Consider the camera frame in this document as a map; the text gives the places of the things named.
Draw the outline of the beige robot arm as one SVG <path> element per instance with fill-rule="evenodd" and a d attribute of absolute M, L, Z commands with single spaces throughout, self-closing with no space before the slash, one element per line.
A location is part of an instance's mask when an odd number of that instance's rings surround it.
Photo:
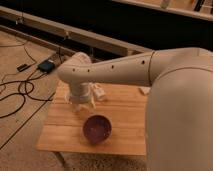
<path fill-rule="evenodd" d="M 78 52 L 58 68 L 74 103 L 91 82 L 148 86 L 147 171 L 213 171 L 213 52 L 177 48 L 93 63 Z"/>

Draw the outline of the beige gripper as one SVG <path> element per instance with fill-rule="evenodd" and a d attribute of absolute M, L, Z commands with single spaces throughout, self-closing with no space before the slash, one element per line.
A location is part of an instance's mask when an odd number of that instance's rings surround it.
<path fill-rule="evenodd" d="M 95 108 L 89 83 L 70 84 L 68 101 L 71 103 L 73 112 L 79 112 L 82 108 L 88 110 Z"/>

